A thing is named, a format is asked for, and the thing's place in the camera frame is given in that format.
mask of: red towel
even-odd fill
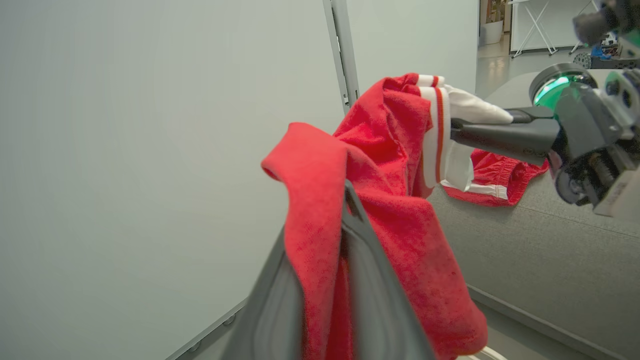
[[[420,97],[417,81],[416,74],[382,79],[354,104],[334,136],[291,124],[262,162],[289,191],[285,250],[305,294],[305,360],[353,358],[348,263],[339,255],[345,179],[439,360],[486,345],[484,315],[425,200],[430,189],[422,175],[422,139],[437,115]]]
[[[506,156],[474,150],[474,180],[471,187],[462,192],[443,181],[444,190],[455,199],[484,206],[514,206],[522,199],[529,181],[549,169],[545,163],[539,167]]]

